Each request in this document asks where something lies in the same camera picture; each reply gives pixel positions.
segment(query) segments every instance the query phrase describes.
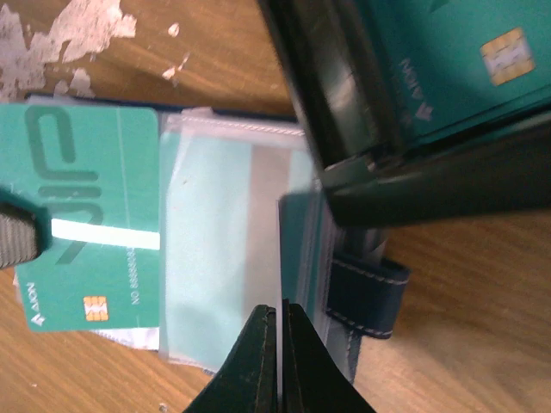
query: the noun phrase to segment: card chip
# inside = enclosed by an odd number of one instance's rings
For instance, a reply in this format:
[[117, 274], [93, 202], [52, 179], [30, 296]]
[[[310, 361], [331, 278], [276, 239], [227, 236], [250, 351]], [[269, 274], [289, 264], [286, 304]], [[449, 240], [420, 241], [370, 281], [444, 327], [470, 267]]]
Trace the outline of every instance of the card chip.
[[492, 83], [499, 86], [535, 68], [532, 53], [521, 28], [513, 28], [480, 48]]
[[90, 295], [83, 298], [86, 321], [108, 321], [107, 298], [102, 295]]

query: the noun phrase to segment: green card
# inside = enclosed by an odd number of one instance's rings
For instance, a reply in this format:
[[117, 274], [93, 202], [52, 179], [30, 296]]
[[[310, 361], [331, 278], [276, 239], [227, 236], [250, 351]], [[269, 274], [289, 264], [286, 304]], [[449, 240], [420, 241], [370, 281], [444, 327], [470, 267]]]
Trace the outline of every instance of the green card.
[[46, 250], [16, 268], [34, 331], [158, 326], [158, 123], [142, 108], [0, 106], [0, 191]]

